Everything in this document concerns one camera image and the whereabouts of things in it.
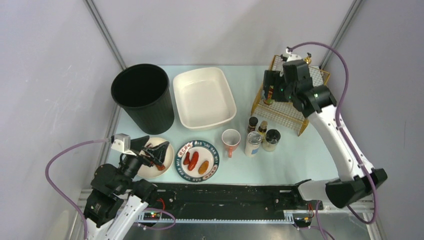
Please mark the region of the red label sauce bottle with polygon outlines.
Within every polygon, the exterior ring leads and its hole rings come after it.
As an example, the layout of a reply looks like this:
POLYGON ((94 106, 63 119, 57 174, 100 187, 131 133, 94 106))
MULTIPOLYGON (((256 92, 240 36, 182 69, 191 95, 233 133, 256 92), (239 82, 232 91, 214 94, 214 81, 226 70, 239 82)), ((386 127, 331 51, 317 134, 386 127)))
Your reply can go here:
POLYGON ((263 88, 263 102, 266 105, 272 105, 275 100, 272 99, 273 96, 273 91, 274 91, 274 86, 270 85, 267 90, 265 90, 265 88, 263 88))

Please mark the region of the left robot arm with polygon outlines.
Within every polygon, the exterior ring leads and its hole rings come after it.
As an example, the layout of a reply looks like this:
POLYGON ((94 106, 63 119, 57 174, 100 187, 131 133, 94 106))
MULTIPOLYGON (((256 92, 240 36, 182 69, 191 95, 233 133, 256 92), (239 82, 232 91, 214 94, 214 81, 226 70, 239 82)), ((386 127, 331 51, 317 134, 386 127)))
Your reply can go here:
POLYGON ((158 202, 157 185, 134 180, 142 166, 164 166, 170 143, 149 144, 149 140, 123 133, 110 138, 111 149, 120 153, 119 164, 105 163, 94 173, 83 211, 86 240, 123 239, 140 213, 158 202))

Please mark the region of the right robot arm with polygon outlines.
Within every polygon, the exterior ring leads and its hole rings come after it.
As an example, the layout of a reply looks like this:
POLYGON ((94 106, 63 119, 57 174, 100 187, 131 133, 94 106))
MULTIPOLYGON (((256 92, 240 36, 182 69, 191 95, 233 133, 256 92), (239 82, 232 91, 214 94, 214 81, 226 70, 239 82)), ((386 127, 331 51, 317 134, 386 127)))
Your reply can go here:
POLYGON ((337 178, 298 185, 303 200, 328 200, 341 209, 371 195, 387 180, 386 171, 367 160, 342 119, 336 117, 337 101, 330 89, 313 85, 304 60, 285 62, 281 71, 265 70, 262 93, 276 102, 292 103, 317 130, 336 166, 337 178))

